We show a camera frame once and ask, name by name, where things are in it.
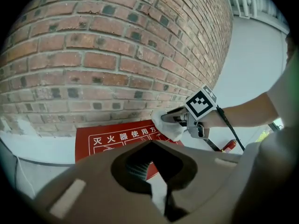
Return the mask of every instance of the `wrist strap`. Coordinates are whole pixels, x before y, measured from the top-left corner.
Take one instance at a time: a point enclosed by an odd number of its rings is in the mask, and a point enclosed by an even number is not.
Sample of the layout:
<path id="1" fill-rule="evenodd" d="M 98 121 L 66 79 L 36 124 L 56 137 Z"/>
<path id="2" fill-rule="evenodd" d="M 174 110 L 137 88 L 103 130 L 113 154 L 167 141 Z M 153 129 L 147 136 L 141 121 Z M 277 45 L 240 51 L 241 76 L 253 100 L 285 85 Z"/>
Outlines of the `wrist strap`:
<path id="1" fill-rule="evenodd" d="M 245 148 L 244 148 L 243 144 L 241 143 L 241 141 L 240 141 L 238 135 L 235 133 L 234 128 L 231 126 L 230 122 L 229 122 L 228 119 L 226 118 L 223 109 L 221 109 L 219 106 L 217 106 L 216 109 L 217 109 L 217 111 L 218 111 L 220 117 L 223 119 L 223 121 L 224 121 L 224 122 L 226 123 L 226 125 L 229 127 L 230 131 L 234 134 L 234 136 L 235 136 L 235 138 L 237 139 L 237 141 L 238 141 L 238 143 L 239 143 L 241 149 L 244 151 Z"/>

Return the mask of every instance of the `white sleeve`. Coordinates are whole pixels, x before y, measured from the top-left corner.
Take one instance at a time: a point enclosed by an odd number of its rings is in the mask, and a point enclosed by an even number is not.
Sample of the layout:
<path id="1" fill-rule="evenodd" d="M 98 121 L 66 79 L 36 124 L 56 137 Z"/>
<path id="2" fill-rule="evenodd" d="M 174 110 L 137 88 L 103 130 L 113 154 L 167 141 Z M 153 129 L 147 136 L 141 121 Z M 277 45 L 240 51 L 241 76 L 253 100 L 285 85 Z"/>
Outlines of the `white sleeve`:
<path id="1" fill-rule="evenodd" d="M 281 77 L 267 92 L 284 126 L 299 123 L 299 52 L 294 52 Z"/>

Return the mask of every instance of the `red fire extinguisher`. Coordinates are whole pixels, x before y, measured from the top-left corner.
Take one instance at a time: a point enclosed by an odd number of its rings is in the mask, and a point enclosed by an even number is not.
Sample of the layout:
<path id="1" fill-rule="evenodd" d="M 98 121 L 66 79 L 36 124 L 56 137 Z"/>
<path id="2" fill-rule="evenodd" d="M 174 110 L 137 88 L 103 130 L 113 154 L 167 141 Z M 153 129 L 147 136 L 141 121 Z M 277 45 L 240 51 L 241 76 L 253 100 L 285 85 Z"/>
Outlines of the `red fire extinguisher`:
<path id="1" fill-rule="evenodd" d="M 237 140 L 231 140 L 226 146 L 222 148 L 223 153 L 229 153 L 237 145 Z"/>

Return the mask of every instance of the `red sign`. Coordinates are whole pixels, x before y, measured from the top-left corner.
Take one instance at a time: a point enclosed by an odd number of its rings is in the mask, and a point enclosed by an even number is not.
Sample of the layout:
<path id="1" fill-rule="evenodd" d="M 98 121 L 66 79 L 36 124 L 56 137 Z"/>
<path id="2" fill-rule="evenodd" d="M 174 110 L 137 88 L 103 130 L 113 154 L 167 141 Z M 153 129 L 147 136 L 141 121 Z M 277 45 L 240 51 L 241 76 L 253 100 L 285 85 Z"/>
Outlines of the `red sign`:
<path id="1" fill-rule="evenodd" d="M 105 152 L 138 141 L 163 140 L 183 145 L 181 141 L 173 142 L 161 134 L 151 120 L 126 124 L 78 128 L 76 133 L 76 162 L 92 154 Z M 149 165 L 147 179 L 158 173 L 153 163 Z"/>

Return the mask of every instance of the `forearm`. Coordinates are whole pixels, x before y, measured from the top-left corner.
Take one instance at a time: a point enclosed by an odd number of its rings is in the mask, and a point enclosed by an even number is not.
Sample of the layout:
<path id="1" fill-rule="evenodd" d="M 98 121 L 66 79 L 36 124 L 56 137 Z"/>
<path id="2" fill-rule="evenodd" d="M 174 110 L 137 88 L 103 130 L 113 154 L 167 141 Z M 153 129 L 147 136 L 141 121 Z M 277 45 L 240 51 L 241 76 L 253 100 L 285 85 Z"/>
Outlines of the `forearm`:
<path id="1" fill-rule="evenodd" d="M 225 116 L 233 127 L 255 127 L 269 124 L 278 118 L 278 114 L 267 93 L 237 106 L 223 109 Z M 226 127 L 217 111 L 212 111 L 200 122 L 204 127 Z"/>

